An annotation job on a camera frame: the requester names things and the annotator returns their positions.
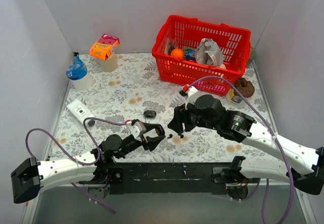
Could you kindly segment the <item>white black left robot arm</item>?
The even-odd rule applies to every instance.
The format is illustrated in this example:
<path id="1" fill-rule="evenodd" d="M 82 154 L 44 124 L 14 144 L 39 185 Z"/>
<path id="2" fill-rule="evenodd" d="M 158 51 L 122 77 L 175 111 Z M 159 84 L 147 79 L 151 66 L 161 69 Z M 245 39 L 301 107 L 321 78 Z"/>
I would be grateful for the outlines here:
<path id="1" fill-rule="evenodd" d="M 72 159 L 26 159 L 11 173 L 14 203 L 30 201 L 43 191 L 69 183 L 121 183 L 123 171 L 113 169 L 115 161 L 125 158 L 139 147 L 153 151 L 166 137 L 163 127 L 159 124 L 132 120 L 128 122 L 128 128 L 131 134 L 126 138 L 112 134 L 98 148 Z"/>

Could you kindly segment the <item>long black earbud charging case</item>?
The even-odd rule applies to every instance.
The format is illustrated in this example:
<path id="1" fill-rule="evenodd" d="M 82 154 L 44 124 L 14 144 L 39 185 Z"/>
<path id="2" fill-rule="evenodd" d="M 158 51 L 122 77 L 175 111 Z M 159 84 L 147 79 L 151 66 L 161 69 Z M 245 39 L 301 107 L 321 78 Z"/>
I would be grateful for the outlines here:
<path id="1" fill-rule="evenodd" d="M 155 119 L 156 118 L 156 112 L 153 110 L 145 110 L 143 112 L 143 116 L 148 119 Z"/>

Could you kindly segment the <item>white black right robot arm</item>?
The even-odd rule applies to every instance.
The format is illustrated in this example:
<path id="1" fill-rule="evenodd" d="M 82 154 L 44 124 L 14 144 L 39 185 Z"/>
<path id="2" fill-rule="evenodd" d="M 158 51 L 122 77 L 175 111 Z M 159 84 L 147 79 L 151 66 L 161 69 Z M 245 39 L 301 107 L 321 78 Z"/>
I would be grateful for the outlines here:
<path id="1" fill-rule="evenodd" d="M 305 193 L 319 195 L 323 188 L 323 149 L 313 149 L 294 143 L 257 122 L 253 117 L 226 110 L 220 100 L 203 95 L 194 103 L 174 109 L 168 128 L 181 135 L 195 127 L 216 130 L 225 139 L 258 148 L 277 158 L 277 162 L 254 161 L 234 157 L 230 166 L 215 173 L 218 181 L 241 182 L 252 178 L 267 178 L 287 183 Z"/>

